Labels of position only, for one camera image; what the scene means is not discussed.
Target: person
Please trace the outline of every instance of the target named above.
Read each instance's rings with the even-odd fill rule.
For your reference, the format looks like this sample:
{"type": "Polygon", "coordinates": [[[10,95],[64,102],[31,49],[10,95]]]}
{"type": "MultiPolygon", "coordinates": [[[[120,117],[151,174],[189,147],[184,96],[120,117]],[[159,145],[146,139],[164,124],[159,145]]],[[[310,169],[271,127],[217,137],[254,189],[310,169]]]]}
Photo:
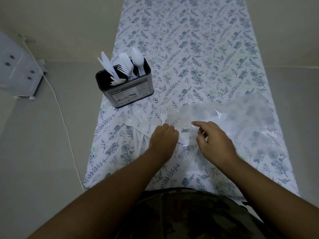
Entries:
{"type": "Polygon", "coordinates": [[[213,122],[195,121],[203,155],[263,222],[229,198],[193,189],[143,192],[173,155],[179,132],[158,126],[148,150],[101,181],[29,238],[319,238],[319,209],[242,160],[213,122]]]}

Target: leaf pattern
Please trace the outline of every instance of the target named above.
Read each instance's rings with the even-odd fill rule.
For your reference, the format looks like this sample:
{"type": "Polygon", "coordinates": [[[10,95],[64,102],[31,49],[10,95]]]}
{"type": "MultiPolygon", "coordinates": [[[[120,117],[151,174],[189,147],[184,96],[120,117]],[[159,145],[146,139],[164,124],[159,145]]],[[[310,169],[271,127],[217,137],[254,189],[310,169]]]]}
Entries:
{"type": "MultiPolygon", "coordinates": [[[[143,53],[152,70],[154,94],[137,102],[150,121],[159,120],[164,106],[221,103],[263,90],[281,133],[244,0],[124,0],[111,62],[118,63],[120,52],[130,55],[132,47],[143,53]]],[[[134,160],[133,129],[121,122],[130,109],[132,105],[115,109],[103,96],[85,187],[134,160]]],[[[147,190],[191,187],[242,197],[216,167],[203,173],[180,169],[191,148],[176,151],[147,190]]],[[[247,151],[245,160],[298,194],[287,154],[251,158],[247,151]]]]}

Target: white appliance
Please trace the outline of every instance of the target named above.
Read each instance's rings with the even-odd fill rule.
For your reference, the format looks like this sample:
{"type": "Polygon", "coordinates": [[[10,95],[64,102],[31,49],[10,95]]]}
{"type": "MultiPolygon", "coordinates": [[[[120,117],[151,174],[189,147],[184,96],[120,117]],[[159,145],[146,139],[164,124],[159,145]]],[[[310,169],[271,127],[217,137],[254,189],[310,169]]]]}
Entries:
{"type": "Polygon", "coordinates": [[[0,31],[0,89],[15,98],[28,96],[34,100],[45,71],[42,64],[38,65],[42,70],[29,53],[0,31]]]}

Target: hand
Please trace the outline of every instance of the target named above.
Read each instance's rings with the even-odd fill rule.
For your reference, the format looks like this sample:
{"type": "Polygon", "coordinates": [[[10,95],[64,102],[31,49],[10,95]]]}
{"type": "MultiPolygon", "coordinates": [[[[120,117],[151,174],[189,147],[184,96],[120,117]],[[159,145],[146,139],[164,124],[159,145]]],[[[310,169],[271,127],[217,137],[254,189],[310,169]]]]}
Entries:
{"type": "Polygon", "coordinates": [[[174,126],[169,126],[167,123],[157,126],[151,136],[149,149],[153,149],[167,161],[173,155],[178,136],[179,132],[175,130],[174,126]]]}
{"type": "Polygon", "coordinates": [[[211,121],[194,121],[195,126],[200,127],[196,141],[205,158],[215,166],[221,166],[224,162],[239,159],[232,140],[219,126],[211,121]]]}

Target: forearm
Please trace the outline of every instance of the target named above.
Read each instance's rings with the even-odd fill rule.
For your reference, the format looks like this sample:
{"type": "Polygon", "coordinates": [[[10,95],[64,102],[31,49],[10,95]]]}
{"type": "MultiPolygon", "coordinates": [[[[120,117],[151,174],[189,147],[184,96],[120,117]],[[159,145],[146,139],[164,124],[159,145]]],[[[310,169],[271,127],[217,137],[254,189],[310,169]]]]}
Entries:
{"type": "Polygon", "coordinates": [[[30,238],[110,236],[164,163],[163,158],[148,150],[86,191],[30,238]]]}
{"type": "Polygon", "coordinates": [[[319,209],[241,159],[219,165],[247,201],[288,238],[319,238],[319,209]]]}

